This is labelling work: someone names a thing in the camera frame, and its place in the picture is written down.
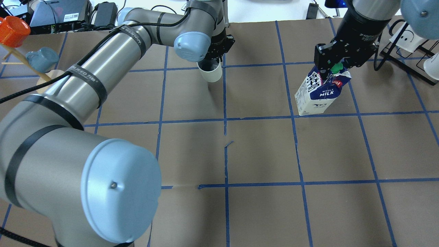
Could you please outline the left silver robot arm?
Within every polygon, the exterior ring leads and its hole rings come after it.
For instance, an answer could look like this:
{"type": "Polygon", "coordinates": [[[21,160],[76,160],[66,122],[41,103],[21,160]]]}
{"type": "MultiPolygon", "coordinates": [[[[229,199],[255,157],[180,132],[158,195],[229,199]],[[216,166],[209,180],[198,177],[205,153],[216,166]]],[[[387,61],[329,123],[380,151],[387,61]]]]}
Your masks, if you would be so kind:
{"type": "Polygon", "coordinates": [[[223,0],[188,0],[184,15],[124,8],[62,75],[2,98],[27,94],[1,120],[1,199],[48,217],[58,247],[133,247],[158,208],[158,160],[84,123],[153,44],[200,63],[218,38],[227,39],[223,0]]]}

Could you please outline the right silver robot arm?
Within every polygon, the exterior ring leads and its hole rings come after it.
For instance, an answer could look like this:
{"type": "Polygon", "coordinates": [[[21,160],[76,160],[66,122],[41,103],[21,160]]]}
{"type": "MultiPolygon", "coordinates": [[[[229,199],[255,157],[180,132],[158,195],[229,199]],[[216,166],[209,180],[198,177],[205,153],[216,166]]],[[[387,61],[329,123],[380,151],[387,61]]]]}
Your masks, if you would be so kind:
{"type": "Polygon", "coordinates": [[[346,0],[347,12],[329,44],[317,44],[314,64],[324,79],[339,62],[360,67],[379,50],[378,37],[398,10],[406,29],[427,40],[438,40],[437,0],[346,0]]]}

